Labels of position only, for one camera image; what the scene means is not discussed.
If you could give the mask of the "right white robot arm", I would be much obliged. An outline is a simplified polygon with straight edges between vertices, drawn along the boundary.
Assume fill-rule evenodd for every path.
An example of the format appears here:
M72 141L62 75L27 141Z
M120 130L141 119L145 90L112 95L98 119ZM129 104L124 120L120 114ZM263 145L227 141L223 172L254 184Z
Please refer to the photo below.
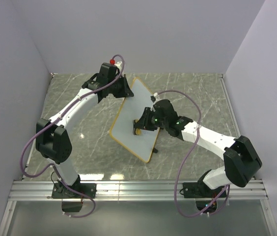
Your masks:
M159 128L172 137L214 153L224 162L223 167L208 170L198 181L198 191L202 196L208 197L215 189L228 184L245 187L262 167L249 138L226 136L200 126L191 118L179 116L167 99L144 108L140 119L133 121L134 134L137 130L155 131Z

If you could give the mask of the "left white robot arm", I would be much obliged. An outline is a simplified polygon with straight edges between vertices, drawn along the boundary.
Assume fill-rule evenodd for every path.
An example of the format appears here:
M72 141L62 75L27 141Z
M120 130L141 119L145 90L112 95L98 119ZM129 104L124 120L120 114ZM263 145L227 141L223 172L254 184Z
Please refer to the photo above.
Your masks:
M69 104L51 118L41 118L36 124L36 150L49 161L59 178L65 182L63 192L70 198L78 196L81 191L79 175L69 160L72 152L70 130L108 95L115 98L134 97L123 69L124 63L121 61L111 59L110 62L103 63L100 71L83 83Z

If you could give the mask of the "yellow whiteboard eraser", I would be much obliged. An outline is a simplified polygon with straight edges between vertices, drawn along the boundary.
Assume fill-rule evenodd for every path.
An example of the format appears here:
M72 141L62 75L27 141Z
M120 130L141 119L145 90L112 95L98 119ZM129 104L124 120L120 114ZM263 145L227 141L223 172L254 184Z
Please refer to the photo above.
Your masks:
M137 128L134 128L133 134L134 134L134 135L141 135L141 130L140 130L140 129L137 129Z

